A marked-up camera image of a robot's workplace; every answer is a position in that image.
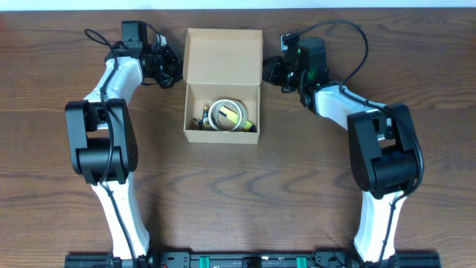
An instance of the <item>wood grain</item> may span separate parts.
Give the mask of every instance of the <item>wood grain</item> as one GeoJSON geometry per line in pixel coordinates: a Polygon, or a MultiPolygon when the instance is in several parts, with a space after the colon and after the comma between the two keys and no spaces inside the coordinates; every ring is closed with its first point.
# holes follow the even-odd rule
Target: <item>wood grain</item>
{"type": "MultiPolygon", "coordinates": [[[[425,156],[425,180],[405,202],[396,247],[436,249],[445,267],[475,265],[476,10],[322,9],[1,13],[0,267],[62,267],[69,252],[112,249],[100,203],[71,168],[64,107],[103,74],[107,50],[83,29],[116,40],[124,19],[153,24],[180,49],[187,28],[263,29],[265,57],[279,53],[281,34],[315,22],[362,25],[370,56],[349,87],[409,105],[425,156]]],[[[325,37],[335,77],[362,57],[358,34],[346,26],[309,36],[325,37]]],[[[257,146],[189,144],[184,85],[140,88],[130,105],[140,152],[135,187],[156,246],[348,245],[361,194],[345,131],[264,83],[257,146]]]]}

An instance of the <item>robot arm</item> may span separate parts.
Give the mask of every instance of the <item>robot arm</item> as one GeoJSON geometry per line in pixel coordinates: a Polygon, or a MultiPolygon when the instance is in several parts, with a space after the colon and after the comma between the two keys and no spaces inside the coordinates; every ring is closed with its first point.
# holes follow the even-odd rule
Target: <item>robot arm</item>
{"type": "Polygon", "coordinates": [[[152,45],[147,43],[144,22],[122,22],[122,31],[123,41],[114,46],[119,57],[116,59],[109,53],[106,70],[97,86],[84,100],[68,103],[65,114],[73,168],[79,175],[84,175],[98,195],[112,234],[113,255],[125,261],[133,259],[131,251],[134,258],[139,259],[146,256],[149,249],[149,233],[142,223],[135,198],[133,179],[138,148],[127,105],[145,77],[155,79],[163,88],[171,87],[181,79],[182,63],[163,36],[157,34],[152,45]],[[101,105],[101,89],[105,90],[108,111],[101,105]],[[89,138],[86,133],[108,129],[105,112],[111,118],[114,150],[106,180],[100,182],[108,161],[110,140],[89,138]]]}
{"type": "Polygon", "coordinates": [[[410,112],[403,104],[390,106],[399,116],[395,122],[376,108],[384,108],[383,103],[368,106],[366,99],[329,79],[321,38],[295,39],[282,48],[286,49],[284,58],[265,61],[263,79],[282,86],[283,93],[297,90],[303,106],[348,130],[352,172],[363,190],[361,221],[353,245],[362,263],[385,261],[395,255],[393,238],[406,197],[390,204],[417,178],[417,149],[399,124],[404,122],[414,132],[410,112]],[[394,140],[395,145],[381,148],[383,139],[394,140]]]}

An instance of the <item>cable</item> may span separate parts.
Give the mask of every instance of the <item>cable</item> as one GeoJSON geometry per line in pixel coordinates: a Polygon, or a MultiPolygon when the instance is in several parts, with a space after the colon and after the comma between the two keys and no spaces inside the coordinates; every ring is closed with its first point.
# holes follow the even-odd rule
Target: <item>cable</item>
{"type": "Polygon", "coordinates": [[[112,163],[112,155],[114,153],[114,130],[112,128],[112,121],[111,121],[111,116],[109,114],[109,109],[108,109],[107,103],[105,101],[105,94],[106,94],[107,85],[109,84],[109,81],[111,81],[112,77],[114,77],[115,72],[119,68],[118,56],[116,55],[115,50],[112,47],[111,43],[106,38],[104,38],[100,33],[98,33],[97,31],[94,31],[92,29],[85,29],[84,34],[89,39],[91,39],[92,41],[94,41],[96,43],[99,43],[101,45],[108,46],[109,49],[111,50],[112,56],[114,57],[114,68],[112,69],[111,73],[108,75],[108,77],[106,78],[106,80],[104,81],[103,85],[100,88],[101,106],[103,107],[103,111],[106,115],[106,123],[107,123],[107,127],[108,127],[108,130],[109,130],[109,153],[108,153],[108,156],[107,156],[106,168],[104,169],[103,175],[99,179],[99,184],[106,191],[108,197],[111,199],[111,203],[112,203],[112,206],[114,208],[116,218],[118,219],[120,228],[122,229],[124,237],[126,238],[127,246],[129,247],[129,251],[130,251],[131,259],[132,259],[132,265],[133,265],[133,267],[138,267],[137,260],[135,259],[134,249],[132,248],[132,242],[130,240],[129,234],[127,234],[126,227],[125,227],[125,225],[124,225],[124,223],[123,223],[123,221],[120,217],[119,210],[118,210],[118,205],[115,202],[113,191],[111,191],[111,189],[109,189],[108,186],[103,184],[106,181],[107,176],[109,174],[109,169],[110,169],[111,163],[112,163]],[[101,41],[95,39],[94,37],[92,37],[91,35],[89,35],[89,32],[95,34],[97,37],[99,37],[101,40],[103,40],[103,42],[101,42],[101,41]]]}
{"type": "MultiPolygon", "coordinates": [[[[422,154],[422,149],[421,147],[419,146],[418,144],[418,139],[415,135],[415,133],[413,131],[410,130],[410,127],[407,126],[407,124],[405,122],[403,122],[399,117],[395,116],[395,114],[390,110],[388,109],[387,107],[381,107],[381,106],[378,106],[378,105],[375,105],[373,103],[371,103],[368,99],[366,100],[360,100],[358,98],[355,98],[353,97],[352,95],[348,94],[346,91],[346,89],[344,88],[344,85],[347,83],[347,81],[350,80],[350,78],[352,78],[352,76],[354,74],[357,73],[357,71],[364,65],[365,61],[367,60],[367,56],[369,54],[369,45],[368,45],[368,41],[367,41],[367,37],[365,36],[365,33],[364,31],[360,28],[360,26],[358,26],[357,24],[353,23],[353,22],[349,22],[349,21],[346,21],[346,20],[330,20],[330,21],[326,21],[326,22],[321,22],[321,23],[318,23],[316,25],[313,25],[309,28],[307,28],[306,30],[304,31],[301,31],[299,33],[295,33],[295,34],[292,34],[292,35],[289,35],[287,37],[285,37],[285,42],[290,42],[292,39],[294,38],[297,38],[298,36],[300,36],[301,34],[305,34],[307,33],[308,31],[310,30],[313,30],[313,29],[316,29],[317,27],[320,27],[320,26],[323,26],[323,25],[328,25],[328,24],[338,24],[338,23],[342,23],[342,24],[347,24],[347,25],[352,25],[362,36],[362,39],[364,40],[364,44],[365,44],[365,52],[364,52],[364,58],[362,59],[361,63],[357,66],[357,68],[349,74],[349,76],[347,76],[347,78],[344,80],[344,82],[342,82],[342,84],[339,86],[339,92],[343,95],[345,95],[346,97],[348,97],[349,99],[351,100],[354,100],[358,103],[361,103],[365,106],[368,106],[368,107],[371,107],[371,108],[374,108],[374,109],[377,109],[381,112],[383,112],[384,114],[386,114],[389,118],[391,118],[396,124],[398,124],[399,126],[402,127],[403,131],[406,132],[411,140],[412,140],[412,143],[414,144],[415,148],[416,148],[416,163],[418,165],[418,170],[416,172],[416,182],[414,183],[413,187],[409,188],[407,191],[404,191],[404,193],[399,196],[399,197],[396,197],[392,203],[390,204],[390,216],[388,218],[388,225],[387,225],[387,231],[385,232],[385,238],[384,240],[382,241],[383,245],[382,245],[382,250],[380,252],[380,256],[379,256],[379,260],[377,261],[377,264],[376,266],[377,267],[380,267],[381,263],[382,263],[382,259],[383,259],[383,255],[385,253],[385,247],[387,246],[387,242],[388,242],[388,237],[390,236],[390,230],[391,230],[391,226],[392,226],[392,220],[393,220],[393,213],[395,212],[395,209],[396,209],[396,203],[400,200],[402,200],[403,198],[405,197],[408,197],[410,194],[412,194],[413,192],[415,192],[417,190],[417,188],[420,186],[420,184],[422,183],[422,180],[423,180],[423,173],[425,171],[425,164],[423,162],[423,154],[422,154]]],[[[300,90],[302,91],[302,86],[303,86],[303,79],[304,79],[304,76],[301,75],[301,81],[300,81],[300,90]]]]}

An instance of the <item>cardboard box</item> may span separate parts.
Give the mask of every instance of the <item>cardboard box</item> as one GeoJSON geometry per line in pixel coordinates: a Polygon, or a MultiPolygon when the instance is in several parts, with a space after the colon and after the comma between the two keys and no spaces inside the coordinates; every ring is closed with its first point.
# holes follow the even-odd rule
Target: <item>cardboard box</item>
{"type": "Polygon", "coordinates": [[[184,133],[189,142],[257,144],[260,137],[260,84],[263,65],[261,30],[188,29],[184,55],[187,81],[184,133]],[[257,131],[198,130],[205,104],[241,101],[257,131]]]}

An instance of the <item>black cable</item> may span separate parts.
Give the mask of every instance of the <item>black cable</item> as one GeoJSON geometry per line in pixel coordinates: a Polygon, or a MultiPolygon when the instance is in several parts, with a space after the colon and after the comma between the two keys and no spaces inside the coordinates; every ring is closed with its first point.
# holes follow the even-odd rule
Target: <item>black cable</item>
{"type": "Polygon", "coordinates": [[[344,82],[341,84],[341,88],[343,85],[345,85],[347,83],[347,81],[350,80],[350,78],[352,78],[352,76],[354,76],[354,74],[357,73],[358,70],[360,70],[360,68],[364,65],[365,61],[367,60],[367,56],[369,54],[369,44],[368,44],[368,41],[367,41],[367,37],[365,36],[365,33],[364,31],[360,28],[360,26],[358,26],[357,24],[355,24],[354,22],[349,22],[347,20],[343,20],[343,19],[333,19],[333,20],[329,20],[329,21],[325,21],[325,22],[321,22],[321,23],[318,23],[316,25],[313,25],[309,28],[307,28],[306,30],[304,31],[301,31],[299,33],[294,33],[292,35],[289,35],[288,37],[285,36],[285,38],[287,39],[294,39],[294,38],[297,38],[298,36],[302,35],[302,34],[305,34],[307,33],[308,31],[310,30],[313,30],[313,29],[316,29],[317,27],[320,27],[320,26],[323,26],[323,25],[329,25],[329,24],[347,24],[347,25],[351,25],[353,26],[362,36],[362,39],[364,40],[364,44],[365,44],[365,54],[364,54],[364,58],[362,59],[361,63],[358,65],[358,67],[351,73],[349,74],[349,76],[344,80],[344,82]]]}
{"type": "MultiPolygon", "coordinates": [[[[369,102],[368,99],[366,100],[361,100],[359,98],[355,98],[354,96],[348,94],[346,91],[346,89],[344,88],[344,85],[347,83],[347,81],[350,80],[350,78],[352,78],[352,76],[354,74],[357,73],[357,71],[364,65],[365,61],[367,60],[367,56],[368,56],[368,53],[369,53],[369,45],[368,45],[368,41],[367,41],[367,37],[365,36],[365,33],[364,31],[360,28],[360,26],[358,26],[357,24],[353,23],[353,22],[349,22],[347,20],[340,20],[340,19],[337,19],[337,20],[330,20],[330,21],[326,21],[326,22],[321,22],[321,23],[318,23],[316,25],[313,25],[309,28],[307,28],[306,30],[304,31],[301,31],[299,33],[295,33],[295,34],[292,34],[290,35],[288,38],[288,40],[291,40],[291,39],[294,39],[298,36],[300,36],[301,34],[305,34],[307,33],[308,31],[310,30],[313,30],[313,29],[316,29],[317,27],[320,27],[320,26],[323,26],[323,25],[328,25],[328,24],[338,24],[338,23],[342,23],[342,24],[347,24],[347,25],[352,25],[362,36],[362,39],[364,40],[364,44],[365,44],[365,53],[364,53],[364,58],[362,59],[361,63],[358,65],[358,67],[344,80],[344,82],[339,86],[339,92],[343,95],[345,95],[346,97],[348,97],[349,99],[351,100],[354,100],[358,103],[361,103],[365,106],[368,106],[368,107],[371,107],[371,108],[374,108],[374,109],[377,109],[381,112],[383,112],[384,114],[386,114],[389,118],[391,118],[393,120],[393,122],[399,126],[402,127],[402,130],[404,132],[406,132],[411,140],[412,140],[412,143],[414,144],[415,148],[416,148],[416,156],[417,156],[417,159],[416,159],[416,163],[418,165],[418,170],[417,170],[417,174],[416,174],[416,182],[414,183],[413,187],[409,188],[408,190],[404,191],[404,193],[395,198],[392,203],[390,204],[390,216],[388,218],[388,225],[387,225],[387,231],[385,232],[385,238],[384,240],[382,241],[383,245],[382,245],[382,250],[380,252],[380,256],[379,256],[379,260],[377,261],[377,264],[376,266],[379,267],[380,264],[382,263],[382,259],[383,259],[383,255],[385,253],[385,247],[387,246],[387,242],[388,242],[388,237],[390,236],[390,230],[391,230],[391,226],[392,226],[392,220],[393,220],[393,213],[395,212],[395,209],[396,209],[396,203],[400,200],[402,200],[403,198],[405,197],[408,197],[410,194],[412,194],[413,192],[415,192],[415,190],[420,186],[420,184],[422,183],[422,179],[423,179],[423,173],[425,171],[425,164],[423,162],[423,154],[422,154],[422,149],[421,147],[419,146],[418,144],[418,139],[416,137],[416,134],[410,130],[410,128],[407,126],[407,124],[405,122],[403,122],[399,117],[395,116],[395,114],[390,110],[388,109],[387,107],[381,107],[381,106],[378,106],[378,105],[375,105],[371,102],[369,102]]],[[[302,84],[303,84],[303,75],[301,75],[301,82],[300,82],[300,87],[302,87],[302,84]]]]}
{"type": "Polygon", "coordinates": [[[112,155],[114,153],[114,130],[112,128],[112,121],[111,121],[111,116],[109,114],[109,108],[107,106],[107,103],[105,102],[105,94],[106,94],[106,90],[107,90],[107,86],[109,84],[109,81],[111,81],[112,77],[114,77],[115,72],[119,68],[118,56],[116,55],[115,50],[112,47],[111,43],[106,38],[104,38],[100,33],[98,33],[97,31],[94,31],[92,29],[85,29],[84,34],[89,39],[95,41],[96,43],[108,46],[109,49],[111,50],[112,56],[114,57],[114,68],[112,69],[111,73],[108,75],[108,77],[106,78],[106,80],[104,81],[103,85],[100,88],[101,106],[103,107],[104,114],[106,115],[106,123],[107,123],[107,127],[109,129],[109,153],[108,153],[108,157],[107,157],[106,168],[104,169],[103,175],[99,179],[99,184],[106,191],[106,193],[108,194],[108,197],[111,199],[112,206],[114,207],[114,212],[116,214],[116,218],[118,219],[120,228],[122,229],[124,237],[126,238],[127,246],[129,247],[129,251],[130,251],[130,254],[131,254],[131,258],[132,258],[132,265],[133,265],[133,267],[138,267],[137,260],[135,259],[134,249],[132,248],[132,242],[130,240],[129,234],[127,233],[126,227],[125,227],[125,225],[122,221],[122,218],[120,217],[119,210],[118,210],[118,205],[115,202],[113,192],[103,184],[106,181],[107,176],[109,174],[109,169],[110,169],[111,163],[112,163],[112,155]],[[89,35],[89,32],[98,36],[101,40],[103,40],[103,42],[101,42],[101,41],[95,39],[94,37],[92,37],[91,35],[89,35]]]}

